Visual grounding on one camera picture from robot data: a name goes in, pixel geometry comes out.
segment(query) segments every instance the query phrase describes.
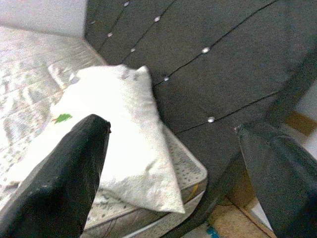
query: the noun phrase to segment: white wall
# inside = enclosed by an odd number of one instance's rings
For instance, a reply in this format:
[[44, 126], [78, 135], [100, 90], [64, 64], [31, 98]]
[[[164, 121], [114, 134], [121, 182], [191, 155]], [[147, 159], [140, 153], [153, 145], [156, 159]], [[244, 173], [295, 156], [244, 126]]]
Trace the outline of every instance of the white wall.
[[83, 36], [87, 0], [0, 0], [0, 25]]
[[301, 98], [296, 106], [296, 111], [317, 121], [317, 81]]

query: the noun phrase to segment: bed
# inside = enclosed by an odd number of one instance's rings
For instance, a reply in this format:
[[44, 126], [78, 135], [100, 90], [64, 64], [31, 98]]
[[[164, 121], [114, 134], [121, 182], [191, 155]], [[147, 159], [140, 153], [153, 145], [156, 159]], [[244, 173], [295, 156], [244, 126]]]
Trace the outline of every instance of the bed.
[[[7, 27], [1, 27], [0, 34], [0, 178], [5, 179], [52, 119], [50, 105], [59, 101], [73, 75], [105, 61], [82, 39]], [[193, 212], [206, 189], [207, 171], [167, 127], [164, 132], [186, 213], [138, 208], [99, 189], [96, 199], [103, 202], [93, 204], [82, 237], [160, 237]], [[16, 189], [0, 187], [1, 208]]]
[[316, 1], [88, 1], [85, 39], [109, 64], [146, 64], [162, 120], [208, 170], [204, 222], [244, 168], [234, 128], [279, 126], [316, 79]]
[[[146, 65], [186, 213], [133, 207], [99, 190], [107, 202], [92, 206], [82, 237], [181, 237], [240, 178], [234, 128], [261, 118], [278, 126], [314, 81], [298, 66], [310, 63], [316, 7], [296, 0], [89, 0], [86, 41], [1, 27], [0, 176], [41, 133], [50, 104], [77, 70]], [[2, 189], [1, 200], [15, 190]]]

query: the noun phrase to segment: headboard button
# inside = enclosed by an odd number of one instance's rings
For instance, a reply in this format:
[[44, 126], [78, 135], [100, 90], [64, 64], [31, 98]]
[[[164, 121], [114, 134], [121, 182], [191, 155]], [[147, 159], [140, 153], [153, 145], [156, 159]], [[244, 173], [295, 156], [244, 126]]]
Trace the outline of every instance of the headboard button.
[[202, 49], [202, 53], [203, 53], [203, 54], [207, 54], [209, 51], [210, 51], [210, 48], [209, 48], [209, 47], [206, 47], [206, 48], [203, 48], [203, 49]]
[[208, 122], [210, 122], [210, 123], [211, 123], [211, 122], [214, 122], [214, 117], [209, 117], [209, 118], [208, 118]]
[[160, 16], [157, 16], [156, 18], [154, 18], [155, 22], [158, 22], [160, 20]]

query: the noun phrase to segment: gray tufted headboard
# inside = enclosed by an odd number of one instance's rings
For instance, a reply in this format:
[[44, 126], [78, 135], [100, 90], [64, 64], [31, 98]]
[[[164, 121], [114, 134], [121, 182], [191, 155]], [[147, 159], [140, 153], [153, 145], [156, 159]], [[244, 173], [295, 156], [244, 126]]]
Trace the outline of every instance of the gray tufted headboard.
[[243, 169], [234, 127], [279, 125], [316, 77], [315, 0], [90, 0], [86, 40], [109, 64], [149, 67], [162, 120], [209, 185], [175, 231], [206, 218]]

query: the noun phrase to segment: mattress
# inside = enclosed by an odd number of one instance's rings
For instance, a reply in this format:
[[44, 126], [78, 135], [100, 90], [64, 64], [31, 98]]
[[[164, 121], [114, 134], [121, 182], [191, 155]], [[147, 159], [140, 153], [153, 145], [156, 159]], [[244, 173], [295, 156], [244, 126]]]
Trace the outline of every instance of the mattress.
[[[0, 180], [51, 120], [50, 106], [76, 71], [105, 62], [82, 39], [0, 27]], [[164, 129], [186, 213], [134, 207], [99, 189], [82, 237], [160, 237], [199, 203], [207, 171], [167, 127]], [[17, 186], [0, 186], [0, 209]]]

